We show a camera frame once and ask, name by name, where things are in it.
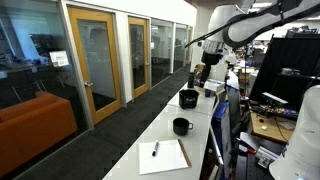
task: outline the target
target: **sofa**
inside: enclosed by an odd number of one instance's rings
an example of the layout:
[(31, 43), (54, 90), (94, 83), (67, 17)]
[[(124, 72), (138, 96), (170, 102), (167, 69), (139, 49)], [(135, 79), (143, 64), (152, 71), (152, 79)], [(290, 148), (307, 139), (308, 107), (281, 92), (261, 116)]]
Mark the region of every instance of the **sofa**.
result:
[(47, 92), (0, 109), (0, 179), (76, 131), (70, 102)]

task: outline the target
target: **black mug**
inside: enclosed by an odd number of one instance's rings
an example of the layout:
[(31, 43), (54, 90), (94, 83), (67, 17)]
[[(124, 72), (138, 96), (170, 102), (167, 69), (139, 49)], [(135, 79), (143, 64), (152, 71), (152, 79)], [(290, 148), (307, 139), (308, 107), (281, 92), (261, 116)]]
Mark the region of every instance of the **black mug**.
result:
[(193, 129), (193, 124), (189, 123), (188, 120), (184, 118), (176, 118), (173, 120), (173, 132), (179, 136), (184, 136), (188, 133), (188, 130)]

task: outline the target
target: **glass partition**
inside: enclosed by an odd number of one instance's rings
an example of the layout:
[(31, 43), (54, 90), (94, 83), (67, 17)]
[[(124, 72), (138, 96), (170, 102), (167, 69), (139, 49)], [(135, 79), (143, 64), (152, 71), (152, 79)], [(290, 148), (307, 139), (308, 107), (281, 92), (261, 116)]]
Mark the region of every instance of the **glass partition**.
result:
[(151, 19), (150, 47), (153, 86), (170, 74), (172, 33), (171, 22)]
[(0, 0), (0, 179), (87, 129), (59, 5)]
[(184, 46), (187, 44), (187, 26), (177, 24), (176, 26), (176, 39), (174, 43), (174, 65), (173, 72), (176, 72), (184, 66), (186, 60), (186, 49)]

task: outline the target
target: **white table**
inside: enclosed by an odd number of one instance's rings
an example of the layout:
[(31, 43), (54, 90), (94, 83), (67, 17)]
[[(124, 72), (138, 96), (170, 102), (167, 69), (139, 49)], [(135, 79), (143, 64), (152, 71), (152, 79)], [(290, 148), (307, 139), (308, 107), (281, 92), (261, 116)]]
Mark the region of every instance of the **white table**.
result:
[[(188, 89), (188, 83), (186, 83), (180, 90), (182, 89)], [(214, 112), (214, 102), (216, 100), (216, 96), (211, 95), (210, 97), (205, 97), (204, 92), (198, 91), (199, 97), (197, 106), (194, 109), (184, 109), (185, 111), (193, 111), (193, 112), (199, 112), (203, 114), (207, 114), (212, 116)], [(168, 105), (176, 106), (180, 109), (182, 109), (179, 105), (179, 91), (173, 96), (173, 98), (168, 102)]]
[[(193, 130), (186, 136), (178, 136), (173, 132), (173, 120), (183, 117), (193, 123)], [(103, 180), (194, 180), (199, 179), (203, 157), (205, 154), (211, 115), (186, 111), (180, 107), (167, 105), (136, 142), (128, 149), (121, 159), (114, 165)], [(191, 167), (154, 174), (139, 174), (139, 143), (155, 142), (156, 140), (181, 139)]]

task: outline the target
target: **wooden table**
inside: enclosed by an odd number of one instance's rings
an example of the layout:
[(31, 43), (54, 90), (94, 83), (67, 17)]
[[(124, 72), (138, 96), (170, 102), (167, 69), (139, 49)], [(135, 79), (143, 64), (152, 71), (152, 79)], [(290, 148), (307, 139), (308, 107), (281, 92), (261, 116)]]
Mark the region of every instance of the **wooden table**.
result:
[[(251, 123), (252, 123), (252, 133), (263, 137), (265, 139), (271, 140), (271, 141), (276, 141), (280, 143), (286, 143), (287, 140), (290, 139), (294, 129), (289, 130), (284, 128), (283, 126), (279, 125), (279, 128), (277, 126), (277, 122), (288, 122), (293, 124), (294, 126), (296, 125), (296, 121), (288, 120), (288, 119), (283, 119), (277, 117), (277, 121), (275, 117), (270, 117), (267, 118), (265, 116), (259, 115), (257, 113), (251, 112)], [(262, 126), (267, 126), (267, 130), (264, 131), (261, 129)]]

